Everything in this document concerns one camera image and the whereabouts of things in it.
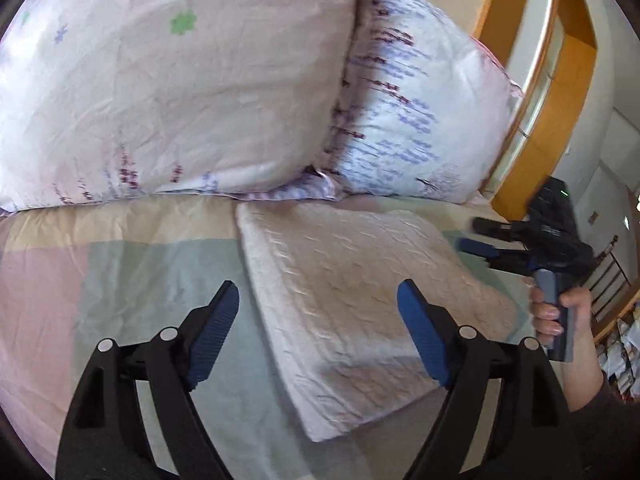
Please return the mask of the dark sleeved right forearm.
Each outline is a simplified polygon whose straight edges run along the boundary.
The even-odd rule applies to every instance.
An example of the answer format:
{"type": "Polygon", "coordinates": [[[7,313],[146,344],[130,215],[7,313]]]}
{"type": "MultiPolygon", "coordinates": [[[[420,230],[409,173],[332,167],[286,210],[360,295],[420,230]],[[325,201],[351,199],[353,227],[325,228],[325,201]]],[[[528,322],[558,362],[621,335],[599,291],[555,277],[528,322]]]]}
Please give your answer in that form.
{"type": "Polygon", "coordinates": [[[627,403],[606,378],[596,396],[570,414],[583,479],[639,480],[639,403],[627,403]]]}

